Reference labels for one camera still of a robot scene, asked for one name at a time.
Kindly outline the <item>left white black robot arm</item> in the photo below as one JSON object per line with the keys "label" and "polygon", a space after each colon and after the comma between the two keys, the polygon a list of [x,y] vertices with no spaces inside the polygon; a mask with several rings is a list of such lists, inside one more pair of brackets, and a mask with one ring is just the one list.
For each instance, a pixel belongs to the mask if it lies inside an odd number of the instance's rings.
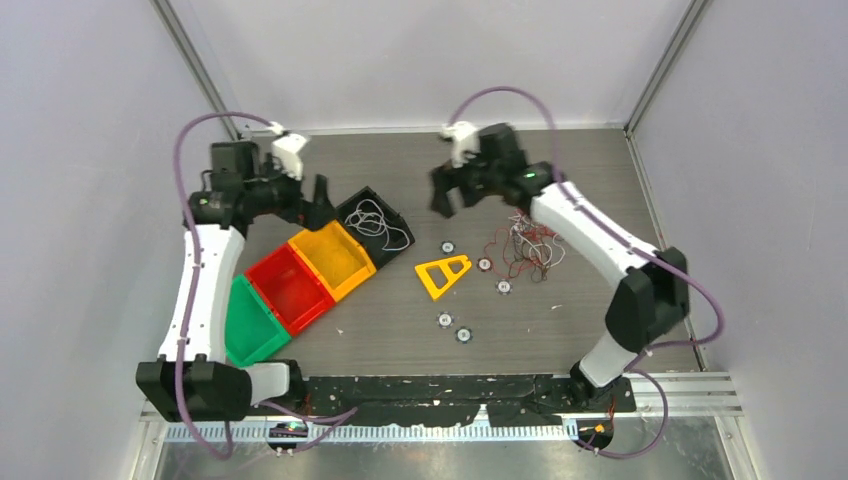
{"label": "left white black robot arm", "polygon": [[250,140],[211,145],[203,186],[186,200],[184,265],[171,325],[156,359],[139,363],[135,374],[165,420],[239,421],[264,400],[284,414],[305,405],[307,389],[295,364],[228,364],[225,325],[235,268],[255,218],[274,215],[317,231],[336,217],[325,176],[316,176],[311,200],[301,191],[306,143],[292,135],[263,146]]}

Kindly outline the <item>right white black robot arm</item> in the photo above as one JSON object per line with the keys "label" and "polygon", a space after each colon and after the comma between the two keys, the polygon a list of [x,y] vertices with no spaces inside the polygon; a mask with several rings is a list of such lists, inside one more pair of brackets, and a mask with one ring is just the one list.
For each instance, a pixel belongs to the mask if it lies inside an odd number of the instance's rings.
{"label": "right white black robot arm", "polygon": [[440,136],[451,151],[430,172],[432,211],[454,215],[452,190],[465,207],[497,196],[559,235],[613,287],[603,335],[569,372],[574,403],[598,409],[610,398],[610,385],[689,315],[685,255],[673,247],[658,250],[628,233],[551,163],[529,162],[507,123],[478,128],[460,121],[443,126]]}

